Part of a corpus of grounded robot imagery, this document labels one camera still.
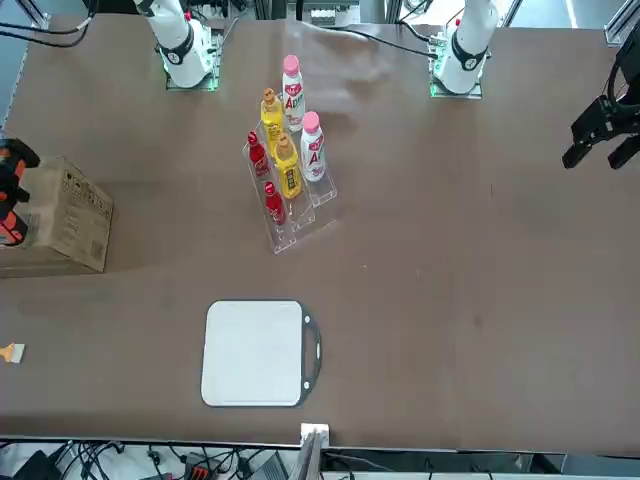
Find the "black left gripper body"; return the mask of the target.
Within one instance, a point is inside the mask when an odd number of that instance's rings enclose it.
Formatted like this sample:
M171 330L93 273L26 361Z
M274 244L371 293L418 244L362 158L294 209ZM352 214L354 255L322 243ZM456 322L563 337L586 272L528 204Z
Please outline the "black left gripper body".
M614 92L618 73L627 85L626 94L618 98ZM627 38L616 54L606 87L609 118L605 122L608 136L623 132L623 126L632 123L639 115L639 39Z

